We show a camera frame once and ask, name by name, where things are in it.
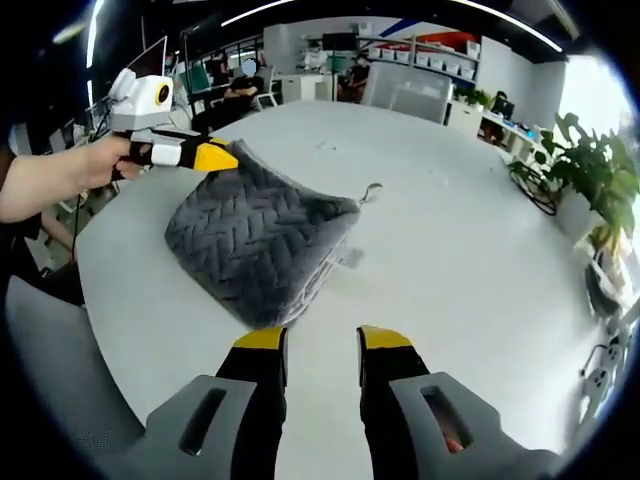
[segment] potted plant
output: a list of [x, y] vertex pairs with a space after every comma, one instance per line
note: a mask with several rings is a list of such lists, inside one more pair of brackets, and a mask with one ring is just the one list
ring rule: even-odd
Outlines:
[[524, 181], [538, 177], [540, 191], [557, 205], [558, 224], [574, 244], [591, 234], [596, 251], [608, 248], [615, 256], [621, 233], [631, 235], [635, 227], [632, 206], [640, 181], [634, 163], [613, 132], [589, 134], [573, 113], [556, 115], [556, 124], [564, 142], [542, 132], [546, 153], [535, 153], [535, 172], [521, 162], [509, 169]]
[[456, 101], [464, 100], [467, 105], [470, 107], [475, 106], [479, 111], [491, 106], [491, 97], [487, 92], [460, 85], [456, 85], [453, 88], [453, 99]]

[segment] human hand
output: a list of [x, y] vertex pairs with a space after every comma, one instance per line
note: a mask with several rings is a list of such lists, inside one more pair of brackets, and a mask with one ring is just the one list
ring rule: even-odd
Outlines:
[[141, 167], [127, 160], [131, 142], [125, 138], [108, 136], [81, 148], [84, 152], [78, 183], [82, 189], [109, 184], [114, 167], [128, 180], [140, 176]]

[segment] chair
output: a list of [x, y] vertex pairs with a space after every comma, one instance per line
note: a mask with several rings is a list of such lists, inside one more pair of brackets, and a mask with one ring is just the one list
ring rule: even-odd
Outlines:
[[262, 67], [257, 75], [258, 77], [262, 78], [264, 80], [264, 88], [265, 88], [265, 93], [261, 93], [259, 95], [256, 95], [254, 98], [254, 102], [256, 104], [256, 107], [258, 108], [258, 110], [262, 111], [263, 107], [262, 107], [262, 102], [261, 100], [264, 98], [269, 99], [269, 101], [271, 102], [271, 106], [272, 107], [277, 107], [278, 106], [278, 102], [276, 102], [275, 97], [273, 96], [273, 76], [275, 73], [275, 68], [273, 65], [271, 65], [270, 67]]
[[361, 103], [442, 124], [450, 88], [444, 75], [374, 62]]
[[43, 407], [80, 451], [124, 451], [144, 427], [118, 390], [87, 313], [13, 277], [5, 304], [16, 356]]

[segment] white round table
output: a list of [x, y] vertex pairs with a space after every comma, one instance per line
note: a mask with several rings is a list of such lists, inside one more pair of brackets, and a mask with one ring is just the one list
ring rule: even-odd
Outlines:
[[[372, 478], [359, 417], [356, 328], [408, 336], [501, 412], [528, 448], [561, 450], [577, 371], [598, 341], [582, 272], [559, 230], [509, 181], [493, 147], [425, 120], [329, 102], [271, 108], [217, 132], [244, 138], [302, 184], [359, 198], [365, 256], [335, 269], [289, 336], [278, 479]], [[200, 374], [215, 375], [245, 327], [164, 242], [202, 175], [155, 169], [82, 232], [79, 267], [105, 361], [141, 421]]]

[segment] pillow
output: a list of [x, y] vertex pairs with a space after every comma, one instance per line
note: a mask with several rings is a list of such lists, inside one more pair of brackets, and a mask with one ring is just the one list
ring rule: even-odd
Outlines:
[[359, 204], [273, 171], [243, 141], [238, 168], [211, 172], [178, 207], [165, 239], [183, 268], [252, 328], [297, 318], [338, 261]]

